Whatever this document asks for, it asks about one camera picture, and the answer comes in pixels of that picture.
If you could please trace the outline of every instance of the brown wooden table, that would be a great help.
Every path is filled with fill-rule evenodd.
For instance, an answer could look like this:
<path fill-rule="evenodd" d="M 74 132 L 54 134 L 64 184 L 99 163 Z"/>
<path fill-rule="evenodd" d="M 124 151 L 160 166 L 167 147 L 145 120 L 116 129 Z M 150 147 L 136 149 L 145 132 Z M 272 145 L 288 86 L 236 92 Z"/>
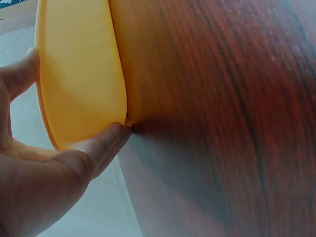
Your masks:
<path fill-rule="evenodd" d="M 144 237 L 316 236 L 316 1 L 110 5 Z"/>

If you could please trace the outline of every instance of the hand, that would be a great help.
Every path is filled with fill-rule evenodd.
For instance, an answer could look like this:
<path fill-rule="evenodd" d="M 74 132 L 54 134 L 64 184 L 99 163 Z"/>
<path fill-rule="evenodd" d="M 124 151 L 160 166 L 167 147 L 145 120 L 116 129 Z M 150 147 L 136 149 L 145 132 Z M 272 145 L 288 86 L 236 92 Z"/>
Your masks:
<path fill-rule="evenodd" d="M 81 198 L 89 182 L 109 165 L 129 138 L 113 123 L 79 150 L 58 153 L 12 138 L 10 103 L 39 77 L 38 51 L 0 68 L 0 237 L 41 233 Z"/>

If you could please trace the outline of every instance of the yellow plastic lid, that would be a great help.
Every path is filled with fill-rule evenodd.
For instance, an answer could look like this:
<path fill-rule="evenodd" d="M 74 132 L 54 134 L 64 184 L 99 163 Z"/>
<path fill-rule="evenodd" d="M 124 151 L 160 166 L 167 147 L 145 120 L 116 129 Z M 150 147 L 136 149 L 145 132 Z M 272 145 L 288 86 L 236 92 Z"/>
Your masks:
<path fill-rule="evenodd" d="M 55 148 L 126 119 L 126 89 L 107 0 L 39 0 L 39 106 Z"/>

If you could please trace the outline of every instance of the finger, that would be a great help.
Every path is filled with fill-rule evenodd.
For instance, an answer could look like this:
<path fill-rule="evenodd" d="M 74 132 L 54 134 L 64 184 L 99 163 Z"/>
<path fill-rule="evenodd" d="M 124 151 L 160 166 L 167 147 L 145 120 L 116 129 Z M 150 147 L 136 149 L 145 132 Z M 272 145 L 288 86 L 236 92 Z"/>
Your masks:
<path fill-rule="evenodd" d="M 16 158 L 24 160 L 45 160 L 51 159 L 55 155 L 59 154 L 59 151 L 44 149 L 39 147 L 30 147 L 22 142 L 13 140 L 14 149 L 16 151 Z"/>
<path fill-rule="evenodd" d="M 36 48 L 14 64 L 0 68 L 0 79 L 7 87 L 11 101 L 25 92 L 39 77 L 40 57 Z"/>
<path fill-rule="evenodd" d="M 99 169 L 94 173 L 93 179 L 99 177 L 102 172 L 108 167 L 108 165 L 112 162 L 114 157 L 119 153 L 122 147 L 125 145 L 129 137 L 132 135 L 132 130 L 129 126 L 124 126 L 124 134 L 122 138 L 112 147 L 111 151 L 108 153 L 107 157 L 103 160 Z"/>
<path fill-rule="evenodd" d="M 89 182 L 112 147 L 124 135 L 123 131 L 124 128 L 120 123 L 113 123 L 94 138 L 85 141 L 80 150 L 62 152 L 53 157 L 53 160 L 71 168 L 82 183 Z"/>

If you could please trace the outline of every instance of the wood grain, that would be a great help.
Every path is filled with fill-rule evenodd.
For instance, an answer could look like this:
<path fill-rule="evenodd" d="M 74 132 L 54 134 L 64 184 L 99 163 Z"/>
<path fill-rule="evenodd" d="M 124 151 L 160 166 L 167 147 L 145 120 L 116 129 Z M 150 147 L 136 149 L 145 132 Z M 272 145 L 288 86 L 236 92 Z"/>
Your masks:
<path fill-rule="evenodd" d="M 316 2 L 110 5 L 144 237 L 316 236 Z"/>

